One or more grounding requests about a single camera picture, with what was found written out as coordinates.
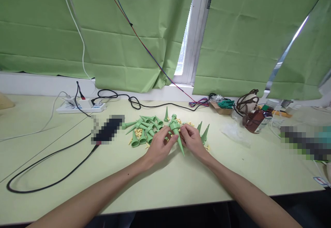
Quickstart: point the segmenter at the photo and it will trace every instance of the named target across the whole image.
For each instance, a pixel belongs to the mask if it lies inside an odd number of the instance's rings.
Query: light green desk
[[[40,130],[51,116],[55,97],[8,95],[15,107],[0,110],[0,140]],[[62,100],[57,99],[55,107]],[[0,182],[42,149],[84,119],[82,115],[54,116],[45,131],[0,142]]]
[[[146,105],[163,103],[142,102]],[[139,115],[157,115],[163,118],[165,110],[165,107],[135,110],[127,100],[114,100],[108,103],[107,110],[96,115],[100,121],[106,120],[109,115],[125,115],[126,122],[130,122],[139,119]],[[280,140],[268,128],[259,135],[246,132],[247,139],[253,141],[251,148],[246,148],[221,133],[223,126],[234,121],[229,116],[218,115],[212,108],[201,108],[191,112],[168,106],[168,112],[169,116],[176,113],[182,122],[190,121],[195,126],[203,121],[202,131],[210,123],[206,143],[211,147],[210,153],[268,195],[324,189],[313,179],[314,176],[319,175],[314,163],[300,160],[289,150],[281,148]],[[49,153],[78,141],[90,133],[91,129],[93,129],[93,120],[90,118],[83,120],[27,163],[24,168]],[[0,225],[34,221],[93,183],[138,159],[146,152],[145,146],[132,148],[128,145],[130,137],[131,135],[125,136],[123,130],[119,131],[114,141],[109,145],[101,145],[68,179],[49,189],[32,194],[14,194],[6,190],[7,181],[2,182]],[[19,190],[31,190],[51,184],[78,165],[92,147],[90,139],[87,138],[77,146],[52,156],[42,165],[28,171],[12,186]],[[231,199],[206,167],[187,150],[183,157],[178,144],[175,144],[164,163],[129,184],[103,209],[102,213],[176,207]]]

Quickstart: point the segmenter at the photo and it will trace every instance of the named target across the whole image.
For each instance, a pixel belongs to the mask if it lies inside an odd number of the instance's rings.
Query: white power strip
[[[101,106],[93,106],[92,108],[89,109],[82,109],[80,108],[83,112],[102,112],[103,110],[107,109],[106,103],[103,103]],[[80,110],[78,110],[77,107],[74,107],[72,109],[66,108],[65,105],[60,106],[56,111],[59,114],[65,114],[65,113],[82,113]]]

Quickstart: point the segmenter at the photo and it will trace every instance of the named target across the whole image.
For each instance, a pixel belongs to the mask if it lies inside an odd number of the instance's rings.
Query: green cloth
[[[193,94],[263,90],[317,0],[212,0]]]
[[[294,40],[270,89],[269,98],[311,100],[331,69],[331,0],[319,0]]]
[[[223,100],[218,103],[218,106],[223,109],[233,109],[234,100]]]
[[[86,78],[65,0],[0,0],[0,69]],[[173,77],[192,0],[120,0],[137,34]],[[170,81],[113,0],[72,0],[98,88],[147,92]]]

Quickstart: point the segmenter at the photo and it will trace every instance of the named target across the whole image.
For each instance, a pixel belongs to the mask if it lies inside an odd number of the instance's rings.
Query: window frame
[[[174,76],[173,82],[194,84],[210,0],[193,0],[188,28],[187,44],[183,60],[183,74]]]

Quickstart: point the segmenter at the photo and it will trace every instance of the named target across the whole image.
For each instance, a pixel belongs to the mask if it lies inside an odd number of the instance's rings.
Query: forearm
[[[150,162],[141,157],[75,195],[29,227],[84,227],[130,180],[150,167]]]
[[[201,161],[260,227],[301,227],[282,207],[250,181],[223,166],[212,156]]]

